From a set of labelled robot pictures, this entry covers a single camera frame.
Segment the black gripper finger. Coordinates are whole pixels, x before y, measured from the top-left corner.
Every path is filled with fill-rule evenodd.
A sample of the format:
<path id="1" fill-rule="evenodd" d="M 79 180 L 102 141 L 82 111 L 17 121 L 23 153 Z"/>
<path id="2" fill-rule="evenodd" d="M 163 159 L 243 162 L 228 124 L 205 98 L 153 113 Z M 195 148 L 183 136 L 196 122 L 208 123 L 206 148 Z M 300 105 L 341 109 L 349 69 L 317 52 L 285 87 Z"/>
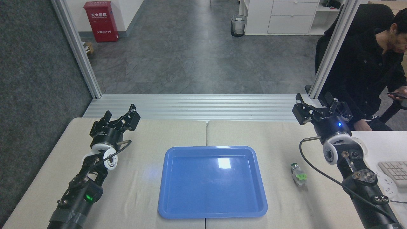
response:
<path id="1" fill-rule="evenodd" d="M 346 102 L 334 98 L 330 92 L 324 95 L 324 100 L 327 110 L 324 111 L 323 121 L 349 122 L 352 119 L 352 113 Z"/>
<path id="2" fill-rule="evenodd" d="M 93 123 L 91 131 L 99 131 L 103 128 L 108 127 L 111 117 L 112 114 L 110 113 L 110 111 L 106 111 L 105 115 L 99 121 L 95 121 Z"/>
<path id="3" fill-rule="evenodd" d="M 314 123 L 319 118 L 323 117 L 322 107 L 315 107 L 307 104 L 299 93 L 295 96 L 295 99 L 296 103 L 294 104 L 292 113 L 300 125 Z"/>
<path id="4" fill-rule="evenodd" d="M 111 122 L 112 128 L 118 131 L 134 131 L 141 119 L 136 109 L 136 106 L 131 104 L 128 112 L 125 115 L 122 115 L 117 120 Z"/>

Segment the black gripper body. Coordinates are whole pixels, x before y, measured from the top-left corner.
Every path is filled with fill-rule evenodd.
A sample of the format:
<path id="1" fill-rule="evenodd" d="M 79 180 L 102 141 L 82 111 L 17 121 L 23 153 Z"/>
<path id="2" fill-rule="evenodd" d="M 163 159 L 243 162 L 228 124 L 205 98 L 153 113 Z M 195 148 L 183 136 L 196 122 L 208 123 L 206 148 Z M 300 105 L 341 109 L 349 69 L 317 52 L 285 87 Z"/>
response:
<path id="1" fill-rule="evenodd" d="M 317 136 L 320 136 L 321 143 L 325 143 L 328 139 L 336 135 L 352 135 L 351 130 L 341 116 L 317 118 L 314 121 L 314 130 Z"/>
<path id="2" fill-rule="evenodd" d="M 106 144 L 118 148 L 118 142 L 123 141 L 123 129 L 114 129 L 104 126 L 101 122 L 94 122 L 90 131 L 93 138 L 90 147 L 96 144 Z"/>

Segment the person's left hand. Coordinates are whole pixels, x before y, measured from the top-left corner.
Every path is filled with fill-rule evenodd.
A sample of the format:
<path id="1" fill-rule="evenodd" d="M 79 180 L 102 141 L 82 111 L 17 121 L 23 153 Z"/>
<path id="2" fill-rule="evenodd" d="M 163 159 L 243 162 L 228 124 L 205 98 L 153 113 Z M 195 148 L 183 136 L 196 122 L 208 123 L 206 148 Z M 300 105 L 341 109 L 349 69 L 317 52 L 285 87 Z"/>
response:
<path id="1" fill-rule="evenodd" d="M 396 90 L 393 91 L 394 93 L 397 93 L 401 97 L 395 96 L 394 94 L 389 94 L 388 97 L 392 98 L 393 100 L 405 100 L 407 97 L 407 86 L 402 86 L 397 88 Z"/>

